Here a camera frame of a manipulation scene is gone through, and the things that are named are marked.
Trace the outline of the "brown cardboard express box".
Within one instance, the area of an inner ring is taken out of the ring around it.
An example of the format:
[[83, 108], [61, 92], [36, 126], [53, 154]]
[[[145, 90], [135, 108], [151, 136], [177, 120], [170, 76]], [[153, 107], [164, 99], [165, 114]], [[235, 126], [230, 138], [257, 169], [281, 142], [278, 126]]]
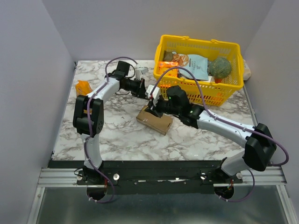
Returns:
[[136, 116], [136, 120], [155, 130], [156, 132], [166, 135], [173, 123], [173, 118], [168, 115], [163, 115], [161, 118], [154, 116], [153, 114], [146, 112], [148, 106], [144, 106], [139, 114]]

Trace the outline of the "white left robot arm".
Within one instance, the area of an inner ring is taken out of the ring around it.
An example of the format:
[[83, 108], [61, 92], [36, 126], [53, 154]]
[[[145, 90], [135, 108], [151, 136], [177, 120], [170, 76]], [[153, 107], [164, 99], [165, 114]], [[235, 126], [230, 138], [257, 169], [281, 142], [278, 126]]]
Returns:
[[86, 96], [76, 98], [73, 116], [73, 126], [84, 144], [84, 166], [91, 169], [87, 178], [93, 184], [103, 181], [103, 172], [99, 170], [102, 164], [100, 155], [99, 133], [104, 125], [104, 104], [120, 89], [129, 91], [137, 98], [146, 98], [145, 80], [130, 79], [126, 72], [113, 71], [108, 74], [103, 83]]

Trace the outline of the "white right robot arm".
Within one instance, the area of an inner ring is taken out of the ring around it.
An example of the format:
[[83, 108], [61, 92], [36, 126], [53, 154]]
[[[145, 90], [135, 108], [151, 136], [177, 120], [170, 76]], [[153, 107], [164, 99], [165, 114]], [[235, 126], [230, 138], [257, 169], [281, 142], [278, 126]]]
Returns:
[[189, 102], [187, 94], [178, 85], [170, 87], [164, 99], [158, 87], [149, 85], [146, 96], [149, 99], [147, 112], [156, 117], [169, 114], [177, 117], [186, 126], [208, 130], [221, 135], [242, 148], [244, 151], [224, 158], [215, 171], [215, 178], [221, 183], [249, 168], [264, 171], [268, 166], [276, 145], [270, 140], [268, 127], [244, 125], [211, 113], [203, 106]]

